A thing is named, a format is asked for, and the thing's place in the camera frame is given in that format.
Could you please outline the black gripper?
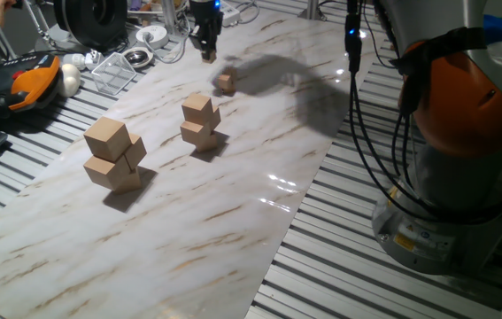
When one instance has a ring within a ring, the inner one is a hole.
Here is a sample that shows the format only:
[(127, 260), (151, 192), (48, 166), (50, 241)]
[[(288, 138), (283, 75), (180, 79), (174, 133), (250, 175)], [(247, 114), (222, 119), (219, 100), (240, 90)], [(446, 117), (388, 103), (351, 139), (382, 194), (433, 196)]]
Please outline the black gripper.
[(206, 54), (217, 50), (217, 41), (221, 33), (223, 12), (221, 0), (189, 0), (189, 8), (195, 18), (199, 50)]

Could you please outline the bare person hand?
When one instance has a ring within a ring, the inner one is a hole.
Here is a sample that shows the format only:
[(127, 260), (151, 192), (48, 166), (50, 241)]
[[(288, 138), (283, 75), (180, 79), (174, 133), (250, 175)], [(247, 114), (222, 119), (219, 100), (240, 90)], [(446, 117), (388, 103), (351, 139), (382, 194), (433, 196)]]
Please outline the bare person hand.
[(0, 27), (4, 26), (5, 13), (10, 10), (16, 3), (16, 0), (0, 0)]

